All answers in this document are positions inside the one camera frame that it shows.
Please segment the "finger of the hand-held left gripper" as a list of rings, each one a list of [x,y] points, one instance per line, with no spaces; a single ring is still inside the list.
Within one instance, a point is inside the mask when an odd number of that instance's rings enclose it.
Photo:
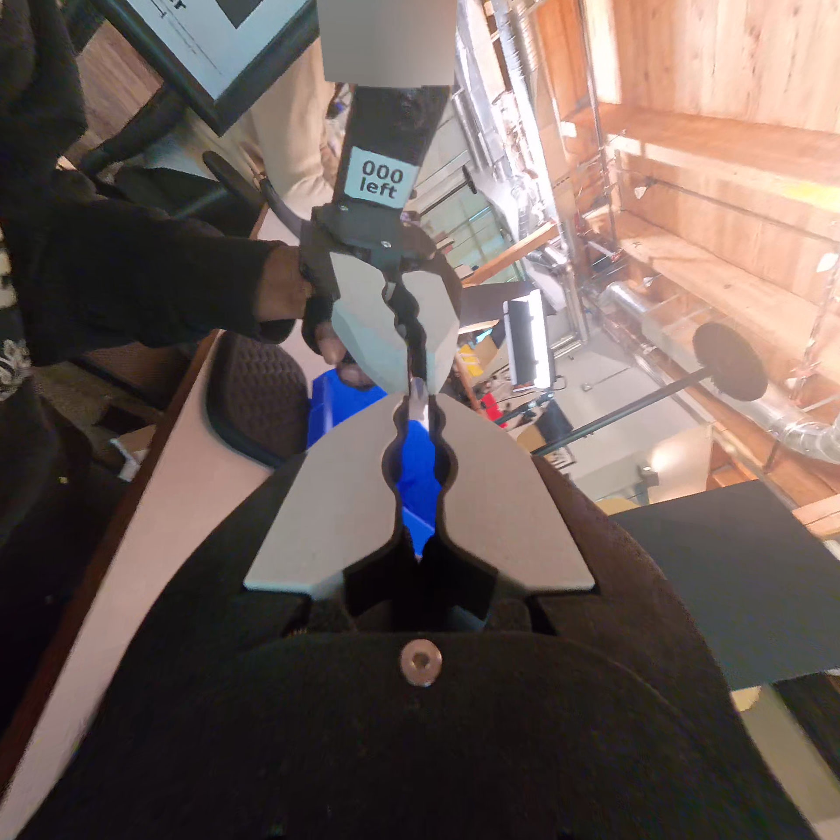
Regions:
[[[334,331],[375,385],[388,393],[407,393],[407,345],[383,297],[384,275],[352,255],[331,253],[330,261],[338,287],[332,304]]]
[[[412,374],[435,396],[447,380],[458,348],[459,316],[444,279],[427,270],[402,277],[407,294],[406,344]]]

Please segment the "LED panel light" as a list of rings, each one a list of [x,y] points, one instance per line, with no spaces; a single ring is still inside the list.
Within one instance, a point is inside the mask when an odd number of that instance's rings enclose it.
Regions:
[[[511,383],[517,389],[552,390],[556,373],[540,290],[502,305]]]

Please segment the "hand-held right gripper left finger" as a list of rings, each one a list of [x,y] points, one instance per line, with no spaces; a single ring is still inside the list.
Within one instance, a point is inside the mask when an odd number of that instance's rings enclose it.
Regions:
[[[408,394],[384,396],[310,447],[244,580],[253,592],[321,599],[395,543]]]

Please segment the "black office chair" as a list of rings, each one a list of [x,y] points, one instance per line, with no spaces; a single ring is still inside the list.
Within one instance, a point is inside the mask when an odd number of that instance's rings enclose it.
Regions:
[[[202,159],[205,167],[229,194],[258,213],[263,207],[268,207],[292,236],[298,240],[301,238],[303,220],[280,199],[268,175],[260,168],[253,170],[248,180],[217,152],[205,151]]]

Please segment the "black disc on pole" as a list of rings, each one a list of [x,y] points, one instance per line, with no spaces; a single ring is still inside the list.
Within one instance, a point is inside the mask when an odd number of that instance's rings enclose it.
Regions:
[[[592,436],[605,427],[705,381],[710,381],[720,393],[739,402],[754,402],[766,393],[769,379],[763,363],[751,344],[734,329],[721,323],[705,323],[694,332],[692,349],[699,365],[695,371],[573,429],[551,443],[532,450],[531,455],[545,457],[567,448],[582,438]]]
[[[422,211],[420,211],[417,216],[418,219],[422,219],[426,215],[429,215],[437,207],[441,206],[451,197],[454,197],[464,189],[468,189],[472,195],[476,195],[478,193],[473,175],[471,174],[466,164],[464,164],[461,167],[461,174],[461,181],[453,188],[449,189],[444,195],[441,195],[440,197],[432,201],[430,204],[428,204]]]

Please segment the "silver ribbed flexible duct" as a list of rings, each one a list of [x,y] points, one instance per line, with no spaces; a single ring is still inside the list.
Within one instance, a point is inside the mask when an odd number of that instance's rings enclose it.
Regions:
[[[768,392],[762,402],[768,432],[777,443],[807,458],[839,464],[839,415],[830,424],[817,422],[777,392]]]

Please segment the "black mesh pad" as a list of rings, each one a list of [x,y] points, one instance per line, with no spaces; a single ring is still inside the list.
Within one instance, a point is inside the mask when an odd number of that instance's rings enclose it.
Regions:
[[[204,408],[207,425],[225,446],[269,469],[306,451],[308,382],[279,345],[224,332],[215,344]]]

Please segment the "person's left hand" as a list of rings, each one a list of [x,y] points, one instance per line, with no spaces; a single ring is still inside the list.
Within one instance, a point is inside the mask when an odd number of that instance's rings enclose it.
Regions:
[[[351,357],[329,320],[316,323],[325,313],[325,301],[300,273],[298,248],[278,241],[270,249],[258,284],[255,318],[266,339],[284,340],[296,322],[301,323],[305,344],[326,364],[331,365],[345,385],[358,391],[370,390],[374,383]]]

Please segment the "person's left forearm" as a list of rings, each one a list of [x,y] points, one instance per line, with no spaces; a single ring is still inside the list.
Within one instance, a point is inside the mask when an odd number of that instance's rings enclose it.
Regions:
[[[263,338],[256,293],[270,242],[108,199],[53,196],[42,218],[35,294],[21,306],[32,364],[214,329]]]

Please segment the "black flat panel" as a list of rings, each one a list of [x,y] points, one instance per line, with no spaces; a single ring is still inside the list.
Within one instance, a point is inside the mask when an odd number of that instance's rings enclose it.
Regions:
[[[839,667],[839,562],[757,480],[619,512],[731,690]]]

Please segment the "framed tag sign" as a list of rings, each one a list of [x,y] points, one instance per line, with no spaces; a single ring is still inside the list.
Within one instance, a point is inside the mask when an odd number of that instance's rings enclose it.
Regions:
[[[315,1],[97,1],[163,83],[225,134],[319,35]]]

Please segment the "blue plastic bin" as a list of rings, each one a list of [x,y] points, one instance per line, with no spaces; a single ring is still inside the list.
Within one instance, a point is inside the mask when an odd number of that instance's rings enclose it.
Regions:
[[[382,388],[356,390],[341,382],[336,371],[316,377],[311,385],[309,447],[350,417],[385,398]],[[410,420],[402,444],[402,473],[396,487],[402,499],[402,520],[417,558],[435,531],[439,481],[434,476],[435,450],[423,422]]]

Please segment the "black printed sweatshirt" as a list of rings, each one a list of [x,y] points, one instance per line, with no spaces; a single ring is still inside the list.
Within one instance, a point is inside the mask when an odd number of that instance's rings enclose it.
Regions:
[[[21,306],[35,294],[42,216],[59,158],[87,130],[77,60],[59,2],[2,2],[1,545],[35,506],[56,458],[56,433],[31,378]]]

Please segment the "wooden support post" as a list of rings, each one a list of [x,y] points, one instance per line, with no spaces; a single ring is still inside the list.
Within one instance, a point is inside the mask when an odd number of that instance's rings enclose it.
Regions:
[[[514,263],[528,257],[543,246],[550,245],[560,235],[556,222],[546,223],[515,245],[504,250],[497,257],[480,266],[470,276],[461,281],[464,288],[478,286],[488,281]]]

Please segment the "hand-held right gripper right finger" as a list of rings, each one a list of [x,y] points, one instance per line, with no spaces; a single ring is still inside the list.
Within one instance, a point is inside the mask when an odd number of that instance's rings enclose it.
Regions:
[[[532,458],[448,395],[429,400],[440,484],[425,584],[434,603],[485,623],[495,602],[583,595],[595,578]]]

